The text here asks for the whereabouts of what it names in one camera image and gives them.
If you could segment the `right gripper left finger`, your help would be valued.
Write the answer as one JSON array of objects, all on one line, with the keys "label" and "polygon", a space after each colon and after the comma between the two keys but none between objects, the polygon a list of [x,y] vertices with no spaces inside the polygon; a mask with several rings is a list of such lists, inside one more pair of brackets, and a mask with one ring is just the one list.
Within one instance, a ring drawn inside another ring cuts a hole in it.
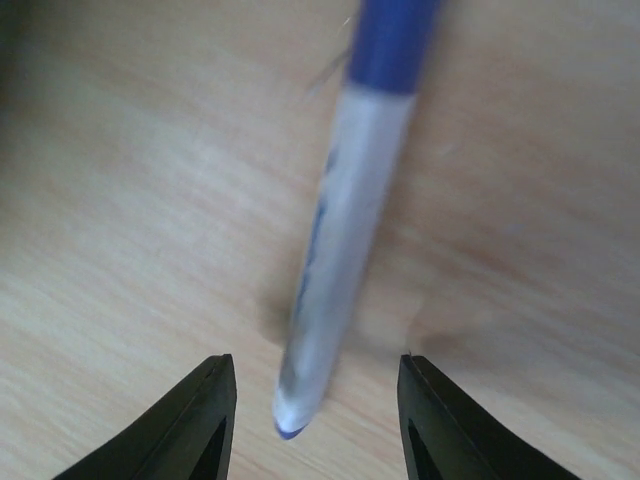
[{"label": "right gripper left finger", "polygon": [[130,426],[56,478],[225,479],[235,411],[233,357],[210,356]]}]

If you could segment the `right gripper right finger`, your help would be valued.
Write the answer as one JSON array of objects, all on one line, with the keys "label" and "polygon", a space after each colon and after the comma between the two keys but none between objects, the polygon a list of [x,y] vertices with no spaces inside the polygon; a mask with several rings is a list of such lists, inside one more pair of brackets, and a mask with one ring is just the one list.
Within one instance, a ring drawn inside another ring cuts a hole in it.
[{"label": "right gripper right finger", "polygon": [[579,479],[506,428],[423,356],[401,356],[397,403],[411,480]]}]

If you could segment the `purple capped marker pen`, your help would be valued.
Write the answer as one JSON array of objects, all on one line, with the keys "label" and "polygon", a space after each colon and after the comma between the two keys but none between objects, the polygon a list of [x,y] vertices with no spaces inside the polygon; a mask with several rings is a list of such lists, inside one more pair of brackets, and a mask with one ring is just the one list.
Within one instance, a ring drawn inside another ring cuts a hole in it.
[{"label": "purple capped marker pen", "polygon": [[285,440],[307,427],[328,390],[439,7],[437,1],[360,5],[275,387],[273,421]]}]

